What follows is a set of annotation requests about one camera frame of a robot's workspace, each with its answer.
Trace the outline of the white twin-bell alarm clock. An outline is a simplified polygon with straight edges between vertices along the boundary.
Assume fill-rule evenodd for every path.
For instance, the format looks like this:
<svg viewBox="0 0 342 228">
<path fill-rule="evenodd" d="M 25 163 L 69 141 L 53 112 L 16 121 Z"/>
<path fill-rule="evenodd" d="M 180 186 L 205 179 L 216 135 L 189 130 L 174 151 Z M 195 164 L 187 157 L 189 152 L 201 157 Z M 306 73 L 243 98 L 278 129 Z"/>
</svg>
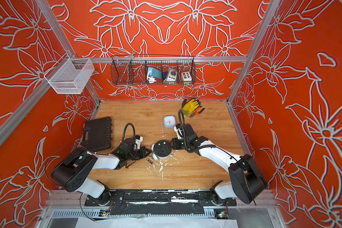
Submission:
<svg viewBox="0 0 342 228">
<path fill-rule="evenodd" d="M 166 140 L 160 140 L 152 145 L 152 157 L 154 160 L 167 159 L 172 153 L 172 147 Z"/>
</svg>

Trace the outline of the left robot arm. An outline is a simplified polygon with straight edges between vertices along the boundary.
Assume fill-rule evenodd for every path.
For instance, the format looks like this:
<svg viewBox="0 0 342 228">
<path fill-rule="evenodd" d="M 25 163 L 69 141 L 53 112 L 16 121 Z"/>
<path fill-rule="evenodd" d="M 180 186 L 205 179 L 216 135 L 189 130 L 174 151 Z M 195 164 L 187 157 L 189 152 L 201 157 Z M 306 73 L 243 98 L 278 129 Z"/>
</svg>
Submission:
<svg viewBox="0 0 342 228">
<path fill-rule="evenodd" d="M 127 168 L 128 162 L 147 158 L 152 151 L 141 146 L 143 138 L 136 134 L 135 127 L 127 123 L 119 146 L 109 154 L 97 154 L 83 147 L 72 151 L 52 171 L 51 178 L 67 192 L 80 192 L 94 198 L 98 204 L 111 201 L 110 189 L 98 180 L 89 177 L 92 170 L 119 170 Z"/>
</svg>

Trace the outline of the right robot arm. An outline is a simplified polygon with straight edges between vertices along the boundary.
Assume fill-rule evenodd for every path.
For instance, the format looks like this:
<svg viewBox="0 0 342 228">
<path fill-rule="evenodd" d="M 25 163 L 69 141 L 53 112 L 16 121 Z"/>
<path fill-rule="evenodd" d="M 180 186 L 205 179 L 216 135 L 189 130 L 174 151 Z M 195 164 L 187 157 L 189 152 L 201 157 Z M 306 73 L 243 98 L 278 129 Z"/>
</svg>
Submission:
<svg viewBox="0 0 342 228">
<path fill-rule="evenodd" d="M 172 139 L 174 150 L 185 150 L 207 158 L 229 173 L 230 181 L 219 181 L 210 188 L 210 200 L 219 205 L 223 200 L 237 198 L 245 204 L 267 187 L 267 181 L 251 155 L 237 155 L 216 146 L 204 136 L 197 136 L 192 126 L 185 123 L 182 110 L 178 111 L 177 134 Z"/>
</svg>

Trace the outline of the light blue square alarm clock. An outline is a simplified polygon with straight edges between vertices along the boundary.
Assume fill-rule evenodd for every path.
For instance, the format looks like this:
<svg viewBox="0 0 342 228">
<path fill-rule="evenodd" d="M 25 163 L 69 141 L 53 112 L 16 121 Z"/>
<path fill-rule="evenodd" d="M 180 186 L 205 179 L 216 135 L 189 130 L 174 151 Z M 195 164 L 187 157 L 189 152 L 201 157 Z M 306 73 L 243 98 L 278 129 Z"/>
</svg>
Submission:
<svg viewBox="0 0 342 228">
<path fill-rule="evenodd" d="M 174 128 L 176 126 L 176 118 L 174 116 L 165 116 L 163 124 L 167 129 Z"/>
</svg>

